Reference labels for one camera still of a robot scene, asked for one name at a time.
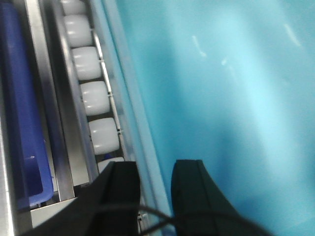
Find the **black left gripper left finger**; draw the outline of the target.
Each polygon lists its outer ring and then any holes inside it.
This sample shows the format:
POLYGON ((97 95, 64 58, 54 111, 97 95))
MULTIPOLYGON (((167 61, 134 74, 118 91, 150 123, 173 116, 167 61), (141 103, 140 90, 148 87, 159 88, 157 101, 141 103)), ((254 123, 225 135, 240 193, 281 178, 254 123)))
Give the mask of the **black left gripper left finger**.
POLYGON ((140 178, 135 162, 110 162, 79 197, 27 236, 135 236, 140 178))

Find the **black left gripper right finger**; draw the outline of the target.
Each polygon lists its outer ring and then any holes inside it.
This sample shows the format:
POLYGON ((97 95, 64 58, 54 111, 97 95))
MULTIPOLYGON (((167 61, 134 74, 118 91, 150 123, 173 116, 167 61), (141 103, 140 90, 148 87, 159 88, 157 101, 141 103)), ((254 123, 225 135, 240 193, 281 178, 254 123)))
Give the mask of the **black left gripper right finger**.
POLYGON ((179 236, 268 236, 242 217, 217 187, 201 160, 177 160, 171 200, 179 236))

